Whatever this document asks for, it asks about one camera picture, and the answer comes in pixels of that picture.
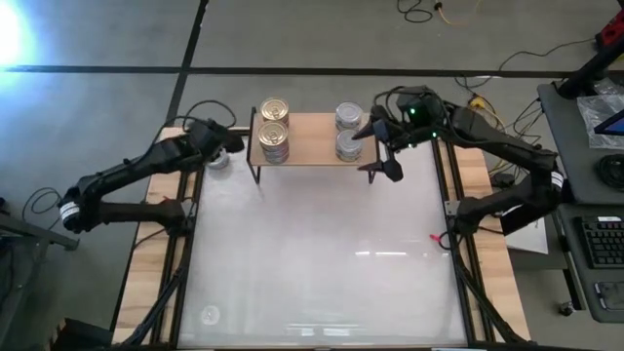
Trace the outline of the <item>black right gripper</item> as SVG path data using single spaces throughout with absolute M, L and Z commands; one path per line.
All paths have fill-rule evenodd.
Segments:
M 386 120 L 369 120 L 365 126 L 352 136 L 353 140 L 375 137 L 380 141 L 388 141 L 390 150 L 414 148 L 418 144 L 430 141 L 438 136 L 439 125 L 433 119 L 414 117 L 408 121 L 393 123 L 388 130 Z M 403 168 L 395 159 L 377 160 L 358 168 L 366 172 L 369 183 L 373 183 L 376 174 L 384 174 L 393 182 L 403 179 Z

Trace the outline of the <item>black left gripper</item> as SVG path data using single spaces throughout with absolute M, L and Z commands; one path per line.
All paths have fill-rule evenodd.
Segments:
M 244 150 L 242 137 L 229 131 L 195 131 L 191 132 L 190 135 L 194 145 L 206 159 L 214 158 L 222 149 L 226 153 L 238 153 Z

